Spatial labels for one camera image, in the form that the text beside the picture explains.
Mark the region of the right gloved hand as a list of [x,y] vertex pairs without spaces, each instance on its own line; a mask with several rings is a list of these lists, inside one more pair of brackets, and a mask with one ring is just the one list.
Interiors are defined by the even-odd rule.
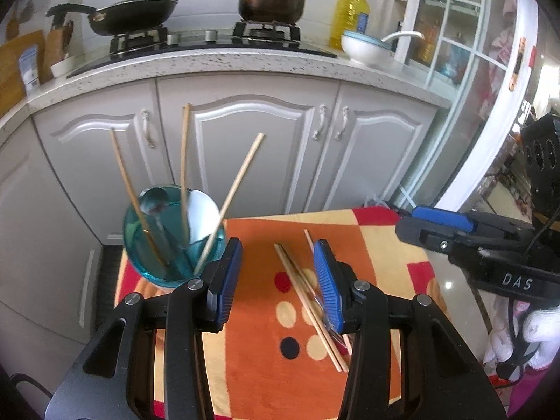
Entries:
[[[484,364],[493,360],[505,362],[512,356],[508,304],[509,300],[504,297],[495,299],[493,308],[496,314],[492,320],[492,331],[483,357]],[[522,325],[519,325],[519,319],[514,317],[513,329],[516,332],[521,331],[523,340],[538,344],[536,353],[528,361],[529,366],[534,370],[547,369],[559,349],[559,307],[532,312],[529,308],[530,305],[525,301],[513,302],[513,314],[529,313]]]

